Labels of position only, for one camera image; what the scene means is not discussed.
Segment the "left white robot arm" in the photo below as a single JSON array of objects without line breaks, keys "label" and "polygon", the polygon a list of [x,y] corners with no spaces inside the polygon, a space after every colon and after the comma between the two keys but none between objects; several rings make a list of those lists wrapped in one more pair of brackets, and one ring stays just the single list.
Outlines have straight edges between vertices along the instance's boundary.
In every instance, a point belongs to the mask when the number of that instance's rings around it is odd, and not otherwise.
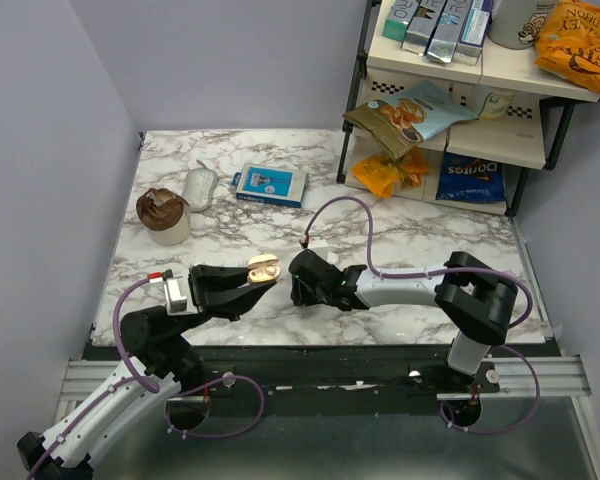
[{"label": "left white robot arm", "polygon": [[245,267],[196,265],[186,278],[151,273],[125,290],[112,319],[119,362],[73,412],[18,441],[29,478],[90,479],[100,456],[149,409],[188,396],[208,405],[213,387],[242,381],[209,377],[183,335],[214,318],[239,320],[280,274],[275,256],[260,255]]}]

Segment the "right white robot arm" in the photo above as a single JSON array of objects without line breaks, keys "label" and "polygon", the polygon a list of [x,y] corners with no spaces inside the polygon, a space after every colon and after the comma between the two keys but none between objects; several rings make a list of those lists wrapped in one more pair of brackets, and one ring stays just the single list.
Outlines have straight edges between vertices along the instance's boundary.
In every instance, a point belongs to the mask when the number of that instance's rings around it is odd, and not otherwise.
[{"label": "right white robot arm", "polygon": [[341,311],[386,305],[441,309],[458,328],[440,379],[460,392],[476,380],[488,351],[505,343],[518,286],[466,252],[454,252],[431,270],[374,270],[354,265],[343,270],[310,249],[291,262],[291,299],[296,306],[328,305]]}]

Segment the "beige earbud charging case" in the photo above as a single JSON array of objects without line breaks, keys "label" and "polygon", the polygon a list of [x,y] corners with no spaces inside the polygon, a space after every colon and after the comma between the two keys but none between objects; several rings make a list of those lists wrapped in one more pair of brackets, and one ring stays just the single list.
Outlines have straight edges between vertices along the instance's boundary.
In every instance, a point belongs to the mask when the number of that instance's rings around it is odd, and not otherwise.
[{"label": "beige earbud charging case", "polygon": [[252,257],[247,263],[247,270],[249,284],[276,281],[281,274],[279,258],[273,254],[261,254]]}]

